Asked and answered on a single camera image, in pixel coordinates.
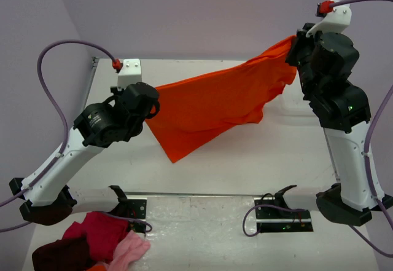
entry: pink cloth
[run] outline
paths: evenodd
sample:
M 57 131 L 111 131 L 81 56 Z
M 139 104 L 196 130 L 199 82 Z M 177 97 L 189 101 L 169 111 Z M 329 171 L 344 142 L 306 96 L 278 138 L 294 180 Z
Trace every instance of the pink cloth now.
M 81 224 L 73 222 L 64 233 L 63 239 L 86 237 L 90 257 L 96 262 L 110 262 L 117 245 L 127 235 L 127 227 L 127 221 L 94 211 L 86 214 Z
M 129 264 L 142 258 L 149 248 L 150 242 L 144 242 L 131 230 L 117 245 L 113 253 L 113 261 L 110 264 L 104 262 L 98 264 L 104 265 L 107 271 L 127 271 Z

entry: white bracket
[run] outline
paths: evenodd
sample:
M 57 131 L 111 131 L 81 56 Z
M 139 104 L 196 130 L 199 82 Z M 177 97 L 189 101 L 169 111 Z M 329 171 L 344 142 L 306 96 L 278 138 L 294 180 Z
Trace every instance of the white bracket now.
M 117 87 L 125 89 L 128 85 L 142 81 L 142 68 L 139 59 L 124 59 L 123 68 L 117 75 Z
M 315 35 L 317 31 L 322 31 L 323 33 L 341 33 L 349 26 L 351 17 L 352 11 L 349 8 L 349 4 L 334 7 L 333 11 L 327 13 L 325 18 L 315 24 L 306 33 L 306 37 Z
M 89 211 L 112 211 L 119 204 L 119 197 L 110 188 L 104 189 L 75 189 L 69 188 L 72 199 L 77 204 L 72 207 L 72 213 Z

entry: dark red cloth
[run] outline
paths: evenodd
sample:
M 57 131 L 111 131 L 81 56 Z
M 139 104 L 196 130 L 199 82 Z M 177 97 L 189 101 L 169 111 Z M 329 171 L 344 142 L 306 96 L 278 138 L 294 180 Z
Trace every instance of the dark red cloth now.
M 110 262 L 116 246 L 127 235 L 128 222 L 92 212 L 80 224 L 73 222 L 63 235 L 64 238 L 86 237 L 90 257 L 94 261 Z
M 84 271 L 95 264 L 86 238 L 67 238 L 44 245 L 32 255 L 35 271 Z

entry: cable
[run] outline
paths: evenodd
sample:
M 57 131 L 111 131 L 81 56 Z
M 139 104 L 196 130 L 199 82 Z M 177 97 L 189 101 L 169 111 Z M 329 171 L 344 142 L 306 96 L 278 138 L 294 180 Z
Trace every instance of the cable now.
M 63 45 L 63 44 L 82 44 L 82 45 L 87 45 L 89 47 L 93 47 L 96 48 L 102 52 L 104 52 L 111 60 L 112 60 L 112 67 L 119 70 L 121 69 L 122 65 L 119 61 L 119 59 L 115 59 L 114 56 L 109 53 L 106 49 L 102 48 L 99 45 L 93 44 L 91 42 L 86 42 L 86 41 L 80 41 L 77 39 L 64 39 L 61 41 L 57 41 L 54 42 L 50 45 L 48 45 L 47 47 L 45 47 L 42 52 L 39 54 L 38 59 L 37 59 L 37 75 L 38 75 L 38 79 L 39 82 L 42 86 L 42 88 L 44 89 L 45 94 L 47 95 L 48 99 L 50 100 L 51 104 L 53 105 L 53 107 L 56 109 L 56 112 L 58 113 L 58 115 L 60 116 L 61 122 L 63 123 L 63 141 L 61 143 L 60 149 L 58 151 L 58 155 L 62 155 L 62 153 L 64 152 L 64 150 L 66 149 L 67 146 L 67 142 L 68 142 L 68 125 L 67 125 L 67 120 L 62 112 L 62 110 L 60 109 L 59 105 L 57 104 L 56 100 L 54 99 L 54 97 L 52 96 L 52 94 L 50 93 L 44 77 L 42 75 L 42 60 L 44 59 L 46 53 L 54 48 L 57 47 L 58 45 Z M 37 177 L 35 179 L 33 179 L 30 183 L 29 183 L 29 187 L 33 187 L 53 166 L 54 164 L 57 162 L 57 160 L 59 159 L 59 157 L 54 157 L 49 163 L 48 165 L 37 175 Z M 18 194 L 15 194 L 14 196 L 12 196 L 11 198 L 8 198 L 7 200 L 3 201 L 0 203 L 0 208 L 12 201 L 14 201 L 15 199 L 19 198 L 20 196 L 22 196 L 24 193 L 26 193 L 29 189 L 23 189 L 21 190 Z M 21 228 L 25 225 L 28 225 L 27 223 L 23 223 L 20 224 L 18 226 L 14 226 L 17 228 L 14 229 L 18 229 Z M 5 232 L 6 231 L 11 231 L 14 230 L 13 227 L 11 228 L 5 228 L 5 229 L 0 229 L 0 233 L 1 232 Z
M 115 216 L 113 214 L 105 213 L 104 211 L 99 211 L 99 213 L 105 214 L 106 216 L 109 216 L 109 217 L 112 217 L 112 218 L 115 218 L 115 219 L 119 219 L 119 220 L 126 220 L 126 221 L 133 222 L 133 223 L 144 224 L 144 225 L 146 225 L 146 226 L 148 226 L 150 228 L 149 230 L 145 230 L 146 233 L 149 233 L 149 232 L 151 232 L 153 230 L 153 226 L 151 226 L 146 221 L 142 221 L 142 220 L 134 219 L 134 218 L 118 217 L 118 216 Z
M 346 5 L 346 4 L 353 4 L 354 2 L 368 2 L 368 1 L 387 1 L 387 2 L 393 2 L 393 0 L 344 0 L 344 1 L 339 1 L 339 2 L 333 2 L 329 4 L 330 8 L 336 7 L 336 6 L 341 6 L 341 5 Z
M 262 197 L 261 197 L 260 199 L 263 200 L 266 196 L 270 196 L 272 199 L 274 199 L 274 195 L 271 194 L 271 193 L 263 194 Z
M 0 203 L 0 208 L 4 205 L 8 205 L 10 202 L 14 201 L 15 199 L 21 197 L 23 194 L 25 194 L 25 192 L 27 192 L 29 189 L 23 189 L 22 191 L 20 191 L 19 193 L 15 194 L 14 196 L 8 198 L 7 200 L 3 201 Z
M 16 226 L 12 226 L 12 227 L 9 227 L 9 228 L 3 228 L 3 229 L 0 229 L 0 233 L 4 233 L 4 232 L 8 232 L 8 231 L 13 231 L 13 230 L 22 228 L 22 227 L 27 226 L 27 225 L 30 225 L 30 224 L 31 224 L 31 222 L 24 222 L 24 223 L 19 224 L 19 225 L 16 225 Z
M 260 233 L 260 229 L 257 230 L 257 231 L 256 231 L 255 233 L 253 233 L 253 234 L 248 234 L 248 233 L 246 232 L 246 219 L 247 219 L 248 215 L 249 215 L 252 211 L 256 210 L 257 208 L 275 208 L 276 210 L 288 211 L 288 212 L 290 212 L 290 213 L 299 213 L 299 212 L 301 212 L 301 211 L 305 211 L 305 210 L 300 209 L 300 208 L 297 208 L 297 209 L 295 209 L 295 210 L 292 210 L 292 209 L 290 209 L 290 208 L 281 208 L 280 206 L 276 206 L 276 205 L 256 205 L 256 206 L 253 206 L 252 208 L 250 208 L 250 209 L 248 210 L 248 212 L 244 215 L 244 218 L 243 218 L 243 233 L 244 233 L 245 236 L 247 236 L 247 237 L 254 237 L 254 236 L 256 236 L 256 235 L 258 235 L 258 234 Z
M 376 124 L 382 114 L 382 112 L 384 111 L 387 102 L 389 102 L 391 96 L 393 94 L 393 85 L 391 86 L 391 88 L 389 89 L 388 93 L 386 94 L 384 100 L 381 103 L 381 106 L 379 106 L 374 119 L 372 120 L 370 127 L 368 128 L 367 134 L 366 134 L 366 138 L 364 141 L 364 163 L 365 163 L 365 168 L 366 168 L 366 175 L 367 175 L 367 182 L 368 182 L 368 186 L 370 187 L 371 193 L 372 195 L 375 197 L 375 200 L 379 206 L 379 208 L 381 209 L 381 211 L 383 212 L 383 214 L 385 215 L 390 227 L 393 230 L 393 220 L 391 218 L 391 216 L 389 215 L 389 213 L 387 212 L 387 209 L 385 208 L 385 206 L 383 205 L 383 203 L 378 199 L 377 197 L 377 192 L 374 186 L 374 182 L 373 182 L 373 175 L 372 175 L 372 171 L 371 171 L 371 164 L 370 164 L 370 157 L 367 155 L 367 153 L 370 151 L 370 142 L 371 142 L 371 137 L 373 135 L 374 129 L 376 127 Z M 385 257 L 389 257 L 389 258 L 393 258 L 393 254 L 388 254 L 385 253 L 384 251 L 380 250 L 378 247 L 376 247 L 369 239 L 367 239 L 366 237 L 364 237 L 355 227 L 350 226 L 350 228 L 356 232 L 357 235 L 359 235 L 368 245 L 370 245 L 377 253 L 380 253 L 381 255 L 385 256 Z
M 113 55 L 111 53 L 109 53 L 106 49 L 102 48 L 99 45 L 93 44 L 91 42 L 86 42 L 86 41 L 80 41 L 77 39 L 64 39 L 62 41 L 57 41 L 54 42 L 50 45 L 48 45 L 44 50 L 42 50 L 42 52 L 39 54 L 38 56 L 38 60 L 37 60 L 37 74 L 38 74 L 38 79 L 39 82 L 41 83 L 42 88 L 44 89 L 45 94 L 47 95 L 48 99 L 50 100 L 51 104 L 53 105 L 53 107 L 56 109 L 58 115 L 60 116 L 60 119 L 63 123 L 63 141 L 61 143 L 60 149 L 58 151 L 58 155 L 61 155 L 64 150 L 66 149 L 67 146 L 67 142 L 68 142 L 68 124 L 67 124 L 67 120 L 66 117 L 64 116 L 63 112 L 61 111 L 59 105 L 57 104 L 56 100 L 53 98 L 52 94 L 50 93 L 45 81 L 44 81 L 44 77 L 42 75 L 42 60 L 44 59 L 46 53 L 54 48 L 57 47 L 58 45 L 63 45 L 63 44 L 81 44 L 81 45 L 87 45 L 89 47 L 93 47 L 96 48 L 102 52 L 104 52 L 111 60 L 112 63 L 116 63 L 117 60 L 113 57 Z M 29 187 L 33 187 L 53 166 L 54 164 L 57 162 L 59 158 L 58 157 L 54 157 L 49 163 L 48 165 L 38 174 L 38 176 L 29 184 Z

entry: white table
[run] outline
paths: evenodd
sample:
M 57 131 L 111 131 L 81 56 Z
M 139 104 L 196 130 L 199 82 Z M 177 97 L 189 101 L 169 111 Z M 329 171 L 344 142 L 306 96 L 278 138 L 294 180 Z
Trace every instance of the white table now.
M 141 63 L 143 81 L 158 86 L 240 61 Z M 110 61 L 101 59 L 87 104 L 106 99 L 109 87 L 116 83 Z M 285 92 L 292 94 L 288 97 L 292 100 L 299 91 L 296 83 Z M 115 143 L 91 160 L 69 185 L 113 184 L 126 192 L 255 195 L 274 193 L 290 184 L 330 187 L 334 172 L 317 120 L 285 116 L 281 103 L 277 98 L 267 104 L 260 124 L 234 127 L 175 164 L 145 125 L 129 143 Z M 149 199 L 147 220 L 155 228 L 147 239 L 152 249 L 133 270 L 378 270 L 366 243 L 348 226 L 332 224 L 317 212 L 311 213 L 313 233 L 245 237 L 241 221 L 251 205 L 250 197 Z M 83 217 L 78 214 L 55 226 L 37 226 L 23 270 L 32 270 L 31 253 L 37 247 L 60 238 L 72 221 Z M 255 230 L 253 217 L 247 228 Z M 367 235 L 365 227 L 360 229 Z

